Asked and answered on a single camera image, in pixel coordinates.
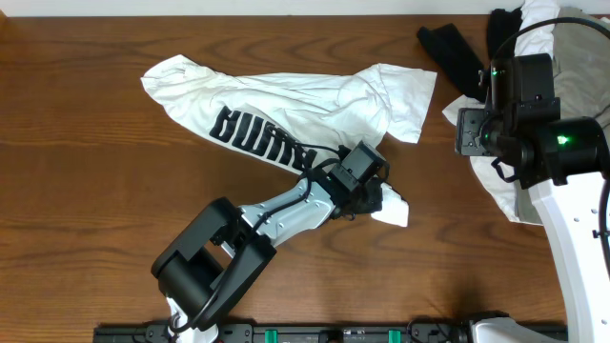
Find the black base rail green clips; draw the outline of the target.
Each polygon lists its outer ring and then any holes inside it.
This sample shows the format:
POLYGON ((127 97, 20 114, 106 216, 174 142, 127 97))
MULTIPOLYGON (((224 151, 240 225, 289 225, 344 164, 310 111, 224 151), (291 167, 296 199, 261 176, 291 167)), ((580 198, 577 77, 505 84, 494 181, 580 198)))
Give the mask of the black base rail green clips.
POLYGON ((249 322, 220 325, 207 333, 175 334, 165 321, 105 324, 93 330, 93 343, 417 343, 468 342, 467 326, 434 319, 416 319, 402 326, 265 326, 249 322))

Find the black garment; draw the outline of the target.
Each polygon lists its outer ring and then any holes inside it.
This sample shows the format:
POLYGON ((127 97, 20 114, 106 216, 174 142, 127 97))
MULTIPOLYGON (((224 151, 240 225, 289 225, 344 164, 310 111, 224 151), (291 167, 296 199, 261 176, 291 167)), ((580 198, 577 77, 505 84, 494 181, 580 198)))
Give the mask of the black garment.
MULTIPOLYGON (((500 47, 511 35, 519 31, 522 10, 495 9, 488 18, 486 43, 490 59, 514 55, 516 42, 500 47)), ((430 30, 421 27, 417 39, 426 53, 438 64, 450 81, 463 95, 484 103, 487 91, 479 85, 478 72, 485 67, 454 24, 430 30)))

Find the khaki grey garment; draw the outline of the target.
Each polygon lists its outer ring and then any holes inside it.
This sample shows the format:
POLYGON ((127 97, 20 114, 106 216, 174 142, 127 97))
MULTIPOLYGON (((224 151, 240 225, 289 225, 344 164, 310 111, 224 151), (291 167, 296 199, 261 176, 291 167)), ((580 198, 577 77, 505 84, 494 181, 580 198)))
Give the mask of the khaki grey garment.
MULTIPOLYGON (((525 1, 521 10, 520 29, 548 19, 575 17, 609 30, 609 19, 595 18, 574 7, 560 7, 556 1, 525 1)), ((519 37, 514 53, 551 55, 561 118, 596 119, 609 146, 609 38, 580 24, 549 25, 519 37)), ((510 221, 541 225, 528 191, 520 186, 516 186, 506 206, 503 212, 510 221)))

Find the white t-shirt with black logo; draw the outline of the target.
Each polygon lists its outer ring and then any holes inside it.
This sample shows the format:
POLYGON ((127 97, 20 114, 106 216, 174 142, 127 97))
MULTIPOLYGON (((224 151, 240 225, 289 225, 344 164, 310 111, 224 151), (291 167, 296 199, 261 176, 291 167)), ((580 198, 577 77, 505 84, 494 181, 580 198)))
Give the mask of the white t-shirt with black logo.
POLYGON ((341 146, 377 147, 385 135, 415 144, 431 104, 433 71, 374 64, 353 75, 270 73, 230 76, 183 55, 144 73, 148 96, 180 126, 228 150, 299 174, 278 127, 314 147, 315 162, 341 146))

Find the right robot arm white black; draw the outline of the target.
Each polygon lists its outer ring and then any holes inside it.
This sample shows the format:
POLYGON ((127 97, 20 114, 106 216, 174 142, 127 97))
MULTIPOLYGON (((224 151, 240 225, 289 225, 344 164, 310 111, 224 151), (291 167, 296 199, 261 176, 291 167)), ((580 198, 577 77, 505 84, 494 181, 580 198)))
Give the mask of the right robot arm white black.
POLYGON ((592 117, 563 119, 548 54, 497 59, 484 108, 457 116, 456 151, 529 193, 549 240, 570 342, 609 339, 609 149, 592 117))

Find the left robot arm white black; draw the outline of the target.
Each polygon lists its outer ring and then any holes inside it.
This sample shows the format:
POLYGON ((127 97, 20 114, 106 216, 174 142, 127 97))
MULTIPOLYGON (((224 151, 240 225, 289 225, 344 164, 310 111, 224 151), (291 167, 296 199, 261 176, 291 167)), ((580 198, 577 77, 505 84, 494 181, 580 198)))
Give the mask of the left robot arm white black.
POLYGON ((205 332, 244 296, 293 236, 381 208, 386 159, 365 142, 309 165, 287 192, 253 205, 210 203, 155 259, 151 273, 176 306, 169 330, 205 332))

